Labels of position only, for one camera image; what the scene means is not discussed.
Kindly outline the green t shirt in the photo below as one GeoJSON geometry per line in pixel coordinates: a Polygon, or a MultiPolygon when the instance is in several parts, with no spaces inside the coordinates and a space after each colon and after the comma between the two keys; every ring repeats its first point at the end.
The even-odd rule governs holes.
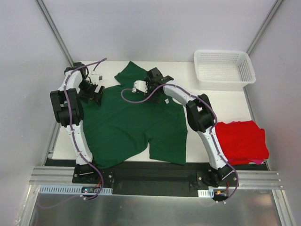
{"type": "Polygon", "coordinates": [[[109,168],[149,151],[153,160],[184,165],[187,125],[184,108],[171,97],[160,95],[145,101],[130,88],[146,71],[133,62],[115,76],[117,85],[103,92],[102,103],[82,103],[83,130],[93,160],[109,168]]]}

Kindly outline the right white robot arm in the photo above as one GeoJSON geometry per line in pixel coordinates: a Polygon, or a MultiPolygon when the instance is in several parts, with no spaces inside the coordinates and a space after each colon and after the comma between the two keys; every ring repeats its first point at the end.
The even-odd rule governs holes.
{"type": "Polygon", "coordinates": [[[217,116],[211,107],[207,95],[194,95],[182,88],[170,76],[163,76],[158,68],[146,73],[146,96],[165,94],[186,109],[187,122],[190,128],[200,136],[209,158],[210,170],[202,177],[202,182],[208,186],[222,186],[228,181],[228,176],[234,171],[224,155],[219,144],[215,127],[217,116]]]}

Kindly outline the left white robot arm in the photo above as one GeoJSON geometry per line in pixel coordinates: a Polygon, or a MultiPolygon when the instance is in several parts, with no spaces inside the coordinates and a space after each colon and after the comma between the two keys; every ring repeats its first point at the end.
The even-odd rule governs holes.
{"type": "Polygon", "coordinates": [[[99,179],[100,172],[93,163],[93,155],[88,147],[83,130],[84,110],[82,102],[90,101],[101,106],[105,87],[92,82],[102,76],[89,72],[88,66],[76,62],[64,71],[64,81],[55,91],[50,92],[51,104],[56,122],[68,133],[76,155],[75,174],[89,183],[99,179]]]}

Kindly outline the white plastic basket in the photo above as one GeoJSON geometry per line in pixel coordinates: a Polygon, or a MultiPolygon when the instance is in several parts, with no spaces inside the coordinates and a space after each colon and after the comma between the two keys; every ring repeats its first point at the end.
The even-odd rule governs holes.
{"type": "Polygon", "coordinates": [[[197,50],[195,73],[201,90],[240,91],[256,81],[249,55],[234,50],[197,50]]]}

